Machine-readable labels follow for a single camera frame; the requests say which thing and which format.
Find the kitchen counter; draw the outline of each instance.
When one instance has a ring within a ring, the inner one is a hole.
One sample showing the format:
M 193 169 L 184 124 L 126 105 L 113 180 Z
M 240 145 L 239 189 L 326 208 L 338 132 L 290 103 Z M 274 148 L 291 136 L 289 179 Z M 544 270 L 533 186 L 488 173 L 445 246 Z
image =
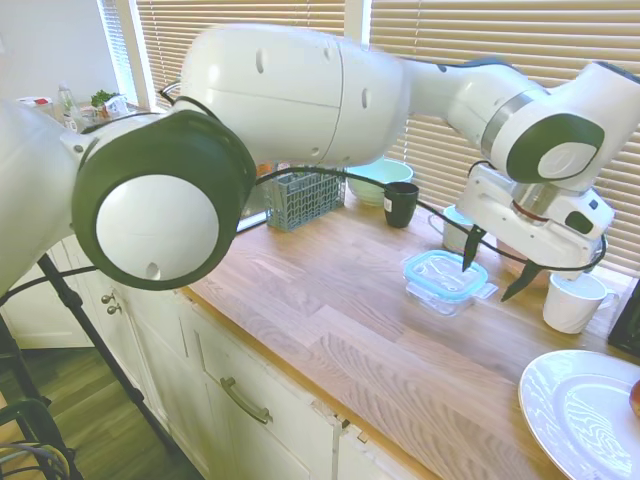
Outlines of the kitchen counter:
M 500 303 L 512 277 L 482 248 L 476 260 L 500 290 L 437 316 L 405 293 L 402 275 L 403 260 L 439 248 L 427 217 L 393 229 L 382 209 L 349 197 L 293 233 L 240 234 L 185 293 L 422 478 L 564 478 L 528 430 L 518 381 L 553 350 L 627 358 L 606 344 L 614 309 L 581 335 L 556 332 L 542 320 L 546 289 Z

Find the plastic basket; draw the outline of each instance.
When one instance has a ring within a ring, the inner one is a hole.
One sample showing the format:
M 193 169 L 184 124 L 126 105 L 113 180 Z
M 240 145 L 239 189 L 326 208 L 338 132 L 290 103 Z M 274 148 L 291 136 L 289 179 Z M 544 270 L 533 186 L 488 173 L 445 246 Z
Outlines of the plastic basket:
M 320 173 L 290 173 L 267 182 L 267 224 L 290 232 L 344 205 L 345 179 Z

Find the white cup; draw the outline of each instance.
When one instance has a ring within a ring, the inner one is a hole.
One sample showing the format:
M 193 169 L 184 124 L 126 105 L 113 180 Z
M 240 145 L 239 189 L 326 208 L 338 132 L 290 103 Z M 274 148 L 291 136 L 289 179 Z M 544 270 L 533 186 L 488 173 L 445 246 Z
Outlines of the white cup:
M 449 205 L 442 211 L 443 215 L 447 217 L 449 220 L 453 220 L 454 222 L 462 225 L 467 230 L 471 230 L 473 227 L 473 222 L 464 217 L 461 213 L 456 210 L 455 205 Z M 441 229 L 437 225 L 434 225 L 433 219 L 436 215 L 429 216 L 429 225 L 442 235 L 442 246 L 447 250 L 456 253 L 464 252 L 464 246 L 467 243 L 467 234 L 460 231 L 453 225 L 449 225 L 447 222 L 443 220 L 444 228 Z
M 592 275 L 583 273 L 576 280 L 567 280 L 554 273 L 542 315 L 544 321 L 559 332 L 580 333 L 596 311 L 619 299 L 617 292 Z

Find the plate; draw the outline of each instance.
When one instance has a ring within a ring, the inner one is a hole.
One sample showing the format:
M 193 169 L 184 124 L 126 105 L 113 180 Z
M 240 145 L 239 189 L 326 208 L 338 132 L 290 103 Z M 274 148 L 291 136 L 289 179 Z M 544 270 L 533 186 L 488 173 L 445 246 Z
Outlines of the plate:
M 640 479 L 640 419 L 629 393 L 640 367 L 601 353 L 561 350 L 536 358 L 520 379 L 531 432 L 572 480 Z

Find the window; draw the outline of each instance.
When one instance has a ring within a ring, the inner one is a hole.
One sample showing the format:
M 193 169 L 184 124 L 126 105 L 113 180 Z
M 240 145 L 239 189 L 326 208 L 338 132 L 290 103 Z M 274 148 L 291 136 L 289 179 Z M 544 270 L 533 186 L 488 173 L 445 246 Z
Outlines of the window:
M 111 61 L 118 82 L 118 93 L 127 97 L 127 101 L 138 105 L 138 96 L 133 83 L 133 74 L 129 64 L 129 55 L 122 34 L 122 25 L 116 9 L 116 0 L 98 0 L 98 8 L 102 16 L 102 25 L 107 36 L 107 44 L 111 53 Z
M 344 30 L 344 0 L 137 0 L 137 5 L 156 91 L 180 76 L 191 42 L 213 25 L 271 23 L 336 35 Z
M 589 60 L 640 74 L 636 0 L 373 0 L 371 45 L 438 63 L 499 56 L 547 87 Z M 410 118 L 389 156 L 411 164 L 425 199 L 455 203 L 479 152 L 444 122 Z M 640 272 L 640 130 L 596 180 L 616 210 L 603 266 Z

